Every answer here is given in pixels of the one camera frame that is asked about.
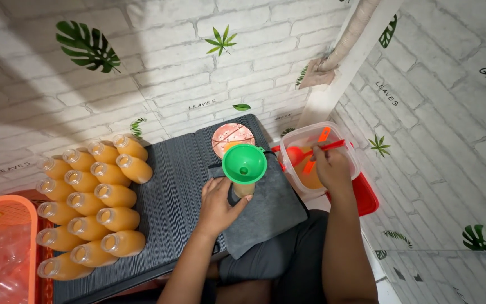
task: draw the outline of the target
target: orange spoon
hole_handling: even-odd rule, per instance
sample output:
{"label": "orange spoon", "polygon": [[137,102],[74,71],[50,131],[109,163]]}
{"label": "orange spoon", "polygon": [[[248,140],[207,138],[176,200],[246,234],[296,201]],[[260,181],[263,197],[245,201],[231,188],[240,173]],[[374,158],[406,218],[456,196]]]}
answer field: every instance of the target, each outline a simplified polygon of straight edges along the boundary
{"label": "orange spoon", "polygon": [[[327,151],[330,149],[335,149],[335,148],[340,148],[346,144],[346,140],[340,140],[336,141],[330,144],[327,144],[325,146],[322,146],[321,149],[322,151]],[[288,158],[290,159],[290,162],[292,163],[292,166],[297,166],[299,163],[301,163],[305,157],[309,155],[313,155],[313,151],[308,151],[307,153],[303,153],[303,150],[299,147],[289,147],[286,149],[286,153],[288,154]]]}

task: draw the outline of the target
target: hand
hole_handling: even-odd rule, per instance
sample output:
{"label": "hand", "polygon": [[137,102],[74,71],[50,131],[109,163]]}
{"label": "hand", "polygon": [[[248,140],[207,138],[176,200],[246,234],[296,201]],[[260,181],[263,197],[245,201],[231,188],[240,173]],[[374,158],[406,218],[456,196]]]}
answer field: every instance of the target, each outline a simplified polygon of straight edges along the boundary
{"label": "hand", "polygon": [[235,206],[228,203],[228,190],[232,181],[228,177],[210,179],[202,188],[202,207],[195,231],[217,238],[245,209],[252,195],[239,200]]}
{"label": "hand", "polygon": [[350,163],[337,149],[323,151],[319,148],[328,143],[319,142],[313,145],[314,155],[310,160],[316,162],[318,178],[332,196],[341,195],[346,191],[353,193]]}

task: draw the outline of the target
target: green funnel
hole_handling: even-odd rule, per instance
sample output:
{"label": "green funnel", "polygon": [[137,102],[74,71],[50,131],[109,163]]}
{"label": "green funnel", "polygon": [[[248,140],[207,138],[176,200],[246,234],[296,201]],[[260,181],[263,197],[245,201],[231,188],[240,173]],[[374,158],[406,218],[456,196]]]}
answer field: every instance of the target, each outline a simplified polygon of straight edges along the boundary
{"label": "green funnel", "polygon": [[222,170],[234,183],[255,183],[266,173],[266,169],[264,150],[248,143],[229,148],[222,157]]}

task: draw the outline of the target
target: person's left hand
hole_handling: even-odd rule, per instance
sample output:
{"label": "person's left hand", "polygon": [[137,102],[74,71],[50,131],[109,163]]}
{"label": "person's left hand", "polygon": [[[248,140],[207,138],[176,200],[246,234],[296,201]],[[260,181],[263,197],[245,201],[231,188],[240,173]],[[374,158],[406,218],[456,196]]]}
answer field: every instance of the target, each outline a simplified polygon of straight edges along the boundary
{"label": "person's left hand", "polygon": [[219,234],[230,226],[248,202],[252,195],[239,200],[235,206],[228,203],[228,190],[232,181],[227,177],[210,179],[202,188],[202,207],[195,231],[206,233],[217,238]]}

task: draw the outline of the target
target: plastic bag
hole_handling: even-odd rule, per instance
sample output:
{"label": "plastic bag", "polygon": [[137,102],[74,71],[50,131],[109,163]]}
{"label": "plastic bag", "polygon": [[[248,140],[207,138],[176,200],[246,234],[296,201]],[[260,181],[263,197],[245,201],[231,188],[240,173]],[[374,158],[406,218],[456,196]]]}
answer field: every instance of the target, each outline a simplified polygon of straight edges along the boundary
{"label": "plastic bag", "polygon": [[27,304],[30,225],[0,226],[0,304]]}

